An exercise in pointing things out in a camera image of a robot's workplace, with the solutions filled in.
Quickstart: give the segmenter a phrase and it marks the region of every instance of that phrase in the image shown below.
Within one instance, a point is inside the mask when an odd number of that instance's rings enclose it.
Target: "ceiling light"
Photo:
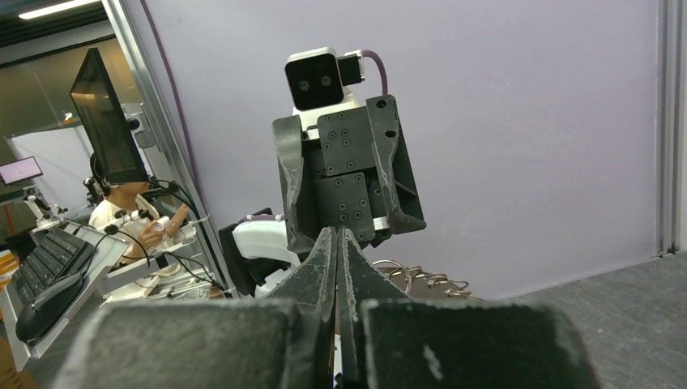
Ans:
[[[45,15],[54,14],[55,12],[76,8],[77,6],[85,6],[86,4],[91,4],[92,2],[99,1],[100,0],[72,0],[70,2],[62,2],[60,4],[55,4],[54,6],[47,6],[46,8],[41,8],[40,10],[24,12],[23,14],[19,14],[19,17],[21,19],[33,19]]]

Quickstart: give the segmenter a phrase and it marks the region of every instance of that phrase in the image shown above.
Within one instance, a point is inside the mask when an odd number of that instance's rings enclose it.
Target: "monitor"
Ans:
[[[6,185],[42,175],[41,167],[38,166],[36,158],[32,156],[0,166],[0,177]]]
[[[89,49],[71,87],[71,99],[111,184],[148,181],[145,165],[124,117],[105,64]]]

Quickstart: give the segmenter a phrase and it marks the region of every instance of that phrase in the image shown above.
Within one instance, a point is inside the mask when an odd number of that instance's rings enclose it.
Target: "keyboard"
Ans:
[[[23,306],[45,288],[69,276],[93,255],[93,245],[61,229],[52,229],[12,275],[12,284]]]
[[[3,194],[0,194],[0,205],[4,203],[12,203],[18,199],[23,198],[23,189],[12,190]]]

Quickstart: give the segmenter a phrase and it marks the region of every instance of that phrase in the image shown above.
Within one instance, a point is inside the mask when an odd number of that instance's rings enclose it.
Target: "metal door frame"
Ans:
[[[149,58],[142,50],[139,32],[132,22],[130,5],[126,0],[102,0],[102,2],[115,36],[122,47],[122,52],[129,63],[136,86],[143,98],[143,111],[151,124],[151,130],[157,138],[158,146],[167,158],[177,182],[186,189],[191,201],[198,209],[198,218],[204,218],[207,216],[207,211],[191,175],[186,149],[178,136],[180,131],[172,119],[172,113],[175,112],[176,108],[168,107],[162,98],[160,83],[151,72]],[[203,239],[198,241],[203,248],[207,262],[210,264],[216,280],[227,289],[233,288],[216,232],[209,220],[204,221],[203,226],[207,231],[208,242]]]
[[[658,7],[656,251],[670,254],[687,243],[680,242],[687,7],[683,0],[661,0]]]

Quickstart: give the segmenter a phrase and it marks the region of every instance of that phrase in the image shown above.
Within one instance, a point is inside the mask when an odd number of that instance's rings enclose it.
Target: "computer mouse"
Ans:
[[[46,288],[19,313],[17,338],[26,343],[43,336],[79,295],[82,287],[83,277],[77,272]]]

